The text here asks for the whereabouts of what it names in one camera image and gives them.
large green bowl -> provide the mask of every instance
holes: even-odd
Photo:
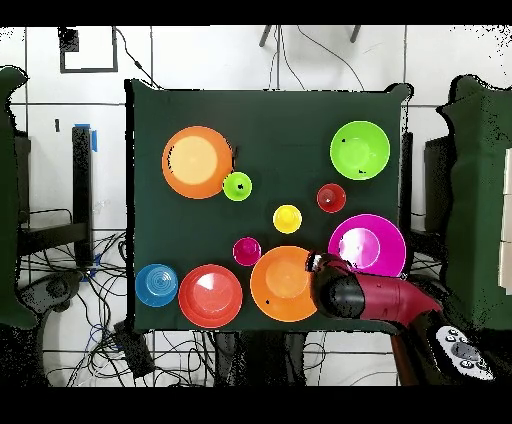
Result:
[[[331,141],[331,161],[351,180],[368,180],[384,169],[389,160],[389,140],[382,129],[367,121],[341,127]]]

small red bowl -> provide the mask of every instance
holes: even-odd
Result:
[[[328,213],[340,211],[343,206],[345,206],[346,201],[347,196],[345,195],[345,190],[334,183],[324,185],[318,190],[316,195],[318,206],[320,206],[320,209],[324,212]]]

table leg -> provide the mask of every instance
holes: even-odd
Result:
[[[260,47],[263,47],[265,45],[265,42],[267,41],[268,34],[270,32],[270,28],[272,28],[272,25],[265,25],[265,29],[263,30],[263,34],[262,34],[261,40],[260,40]]]
[[[355,43],[357,39],[357,34],[359,34],[359,30],[361,29],[361,25],[355,25],[354,31],[352,31],[352,36],[350,37],[350,42]]]

red bowl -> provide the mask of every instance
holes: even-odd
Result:
[[[324,185],[318,190],[316,195],[318,206],[320,206],[320,209],[324,212],[328,213],[340,211],[343,206],[345,206],[346,201],[347,196],[345,195],[345,190],[334,183]]]
[[[242,286],[220,265],[202,265],[190,271],[180,284],[178,302],[193,324],[218,328],[233,320],[242,306]]]

blue bowl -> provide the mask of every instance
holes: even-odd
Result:
[[[165,306],[178,292],[178,276],[166,265],[147,265],[135,278],[135,292],[145,305],[153,308]]]

